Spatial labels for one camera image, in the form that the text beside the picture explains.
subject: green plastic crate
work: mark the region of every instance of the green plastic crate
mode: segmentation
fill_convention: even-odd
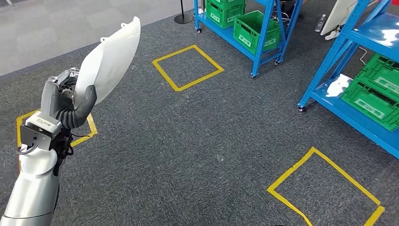
[[[230,9],[236,5],[245,5],[245,0],[209,0],[221,9]]]
[[[207,18],[222,29],[233,26],[234,18],[241,16],[245,12],[245,4],[236,5],[229,9],[223,9],[212,3],[211,0],[207,0],[205,7]]]
[[[360,81],[352,81],[341,99],[389,131],[399,127],[399,103]]]
[[[260,32],[263,23],[263,13],[253,11],[237,17],[234,22],[234,38],[251,53],[256,54]],[[267,29],[263,51],[276,48],[280,40],[279,23],[270,20]]]
[[[399,64],[375,54],[355,77],[385,96],[399,102]]]

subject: cable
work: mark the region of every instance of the cable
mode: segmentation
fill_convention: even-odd
[[[281,20],[283,21],[283,23],[287,22],[289,20],[289,16],[287,13],[281,12]],[[277,22],[279,22],[279,17],[277,16],[277,11],[273,11],[271,13],[271,18]]]
[[[349,8],[352,7],[354,4],[357,4],[357,3],[358,3],[358,1],[352,3],[352,5],[350,5],[350,6],[348,6],[348,7],[346,8],[346,12],[347,12],[346,17],[345,17],[344,19],[342,19],[342,20],[338,23],[338,25],[341,25],[342,21],[344,21],[346,18],[348,18],[348,17],[351,15],[351,14],[349,13]]]
[[[71,135],[72,135],[72,136],[75,136],[75,137],[89,137],[89,135],[79,136],[79,135],[75,135],[75,134],[73,134],[73,133],[71,133]]]
[[[368,4],[367,7],[370,7],[370,6],[374,5],[377,2],[378,2],[378,0],[371,0],[370,4]]]
[[[29,154],[33,150],[35,150],[37,147],[38,147],[37,144],[33,144],[33,146],[30,147],[28,150],[26,150],[26,152],[21,152],[20,149],[16,149],[15,152],[16,152],[16,154],[20,154],[20,155]]]
[[[72,148],[71,144],[69,144],[68,146],[69,146],[69,151],[70,152],[67,151],[66,155],[73,155],[74,151],[73,151],[73,148]]]
[[[359,59],[364,65],[366,65],[366,63],[363,61],[364,56],[367,54],[367,50],[365,50],[364,48],[359,46],[359,49],[364,51],[364,54],[361,56],[361,58]]]

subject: blue metal shelf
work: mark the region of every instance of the blue metal shelf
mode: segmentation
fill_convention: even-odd
[[[390,132],[340,99],[351,79],[341,75],[359,45],[399,61],[399,17],[385,13],[390,0],[381,0],[364,24],[355,29],[369,0],[359,0],[339,36],[298,103],[300,110],[313,98],[366,137],[399,159],[399,129]],[[336,64],[327,82],[319,85]]]
[[[399,129],[390,132],[340,99],[351,81],[351,78],[341,74],[321,84],[311,97],[399,159]]]
[[[201,23],[203,23],[205,26],[210,28],[212,31],[217,33],[220,37],[222,37],[228,43],[233,45],[236,49],[238,49],[241,53],[246,55],[249,59],[255,60],[256,55],[252,54],[248,49],[246,49],[244,46],[242,46],[239,42],[237,42],[234,39],[234,37],[233,37],[233,27],[229,27],[227,29],[222,29],[221,27],[219,27],[218,25],[213,23],[211,20],[207,19],[207,16],[205,14],[198,15],[198,20],[201,21]],[[270,53],[273,50],[274,49],[264,51],[262,53],[262,55],[264,56],[264,55]],[[280,55],[281,55],[281,53],[274,54],[273,58],[277,58]]]
[[[399,62],[398,16],[384,13],[358,29],[349,31],[346,38]]]
[[[281,18],[281,9],[280,9],[280,0],[255,0],[258,3],[264,5],[264,16],[263,16],[263,23],[262,23],[262,30],[259,36],[259,43],[264,43],[267,34],[267,28],[269,27],[269,20],[271,17],[272,9],[274,4],[276,5],[277,9],[277,17],[279,21],[282,21]],[[269,62],[271,60],[275,60],[277,63],[281,63],[283,61],[284,54],[287,50],[288,41],[291,38],[292,31],[294,30],[296,19],[298,18],[299,10],[301,8],[303,0],[297,0],[295,3],[295,8],[291,16],[291,21],[289,23],[288,28],[285,30],[284,25],[279,23],[280,27],[280,34],[281,34],[281,41],[278,44],[276,49],[271,49],[268,51],[262,52],[263,45],[258,45],[256,54],[252,54],[249,52],[245,47],[243,47],[239,42],[237,42],[233,37],[233,27],[222,29],[212,21],[206,18],[205,13],[198,14],[198,2],[194,0],[194,15],[195,15],[195,29],[200,28],[200,22],[207,26],[210,30],[218,34],[228,43],[233,45],[236,49],[246,55],[249,59],[251,59],[254,63],[252,66],[251,77],[255,77],[258,75],[259,66]],[[266,54],[271,53],[272,51],[277,50],[276,53],[266,56]]]

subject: black cable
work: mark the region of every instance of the black cable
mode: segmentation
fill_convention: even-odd
[[[30,147],[28,150],[26,150],[26,152],[21,152],[20,149],[16,149],[15,152],[16,152],[16,154],[20,154],[20,155],[29,154],[33,150],[35,150],[37,147],[38,147],[37,144],[33,144],[33,146]]]
[[[356,1],[356,2],[354,2],[354,3],[352,3],[350,6],[348,6],[347,8],[346,8],[346,17],[344,18],[344,19],[342,19],[340,22],[339,22],[339,26],[341,25],[341,23],[346,19],[346,18],[348,18],[351,14],[349,13],[349,8],[350,7],[352,7],[354,4],[357,4],[358,2]]]
[[[73,133],[71,133],[71,135],[72,135],[72,136],[75,136],[75,137],[89,137],[89,135],[79,136],[79,135],[75,135],[75,134],[73,134]]]
[[[70,152],[68,152],[68,151],[66,152],[66,155],[73,155],[74,151],[73,151],[71,144],[69,144],[69,151]]]

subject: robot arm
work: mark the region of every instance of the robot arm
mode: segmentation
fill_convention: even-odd
[[[140,39],[135,17],[83,60],[45,84],[41,112],[21,125],[21,171],[0,226],[48,226],[59,193],[62,162],[73,154],[71,129],[81,126],[95,104],[115,88],[129,68]]]
[[[71,129],[84,123],[97,100],[94,85],[88,86],[84,100],[74,109],[67,90],[76,83],[75,77],[50,77],[43,89],[41,111],[21,125],[23,145],[17,152],[21,171],[0,226],[51,224],[59,194],[60,167],[66,156],[73,154]],[[60,85],[60,80],[69,81],[68,85]]]

